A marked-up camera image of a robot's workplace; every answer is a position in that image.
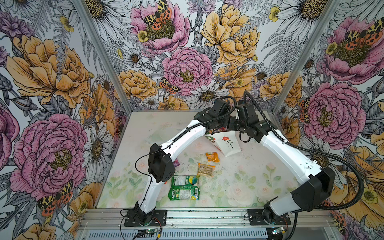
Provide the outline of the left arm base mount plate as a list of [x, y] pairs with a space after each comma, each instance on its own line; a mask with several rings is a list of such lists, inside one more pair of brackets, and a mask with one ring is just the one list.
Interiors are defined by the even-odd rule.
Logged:
[[167, 210], [153, 210], [145, 214], [141, 209], [129, 208], [124, 216], [125, 227], [165, 227]]

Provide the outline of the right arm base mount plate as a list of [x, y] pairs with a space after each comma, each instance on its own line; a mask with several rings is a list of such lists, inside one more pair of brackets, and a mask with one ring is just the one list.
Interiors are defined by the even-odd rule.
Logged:
[[292, 224], [288, 214], [278, 216], [267, 209], [248, 209], [244, 219], [248, 220], [251, 226], [289, 226]]

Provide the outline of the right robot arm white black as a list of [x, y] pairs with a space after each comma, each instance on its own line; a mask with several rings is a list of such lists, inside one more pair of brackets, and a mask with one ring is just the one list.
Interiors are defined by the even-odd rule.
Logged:
[[247, 134], [273, 153], [297, 179], [299, 186], [264, 205], [263, 219], [274, 224], [287, 213], [310, 212], [332, 193], [336, 174], [330, 168], [321, 167], [296, 147], [291, 147], [280, 131], [267, 120], [259, 120], [254, 105], [237, 106], [238, 117], [229, 122], [231, 130]]

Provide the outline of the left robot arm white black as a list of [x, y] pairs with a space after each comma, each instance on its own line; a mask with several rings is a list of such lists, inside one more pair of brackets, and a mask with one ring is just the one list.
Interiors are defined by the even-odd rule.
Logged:
[[162, 186], [175, 174], [174, 161], [190, 144], [210, 130], [226, 128], [237, 101], [231, 96], [221, 97], [214, 105], [194, 116], [193, 120], [177, 135], [163, 144], [153, 144], [148, 157], [149, 177], [143, 196], [135, 204], [135, 211], [148, 215], [156, 207]]

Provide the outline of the purple Fox's berries candy bag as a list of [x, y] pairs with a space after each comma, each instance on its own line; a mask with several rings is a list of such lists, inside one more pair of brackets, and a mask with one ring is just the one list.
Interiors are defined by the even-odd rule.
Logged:
[[180, 165], [178, 159], [175, 159], [175, 160], [173, 161], [173, 165], [174, 165], [175, 168], [178, 167], [178, 166]]

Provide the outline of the white paper gift bag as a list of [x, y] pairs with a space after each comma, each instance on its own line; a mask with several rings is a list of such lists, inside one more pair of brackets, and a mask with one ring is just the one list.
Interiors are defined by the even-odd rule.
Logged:
[[204, 136], [218, 148], [225, 157], [235, 155], [242, 151], [235, 131], [224, 131], [206, 134]]

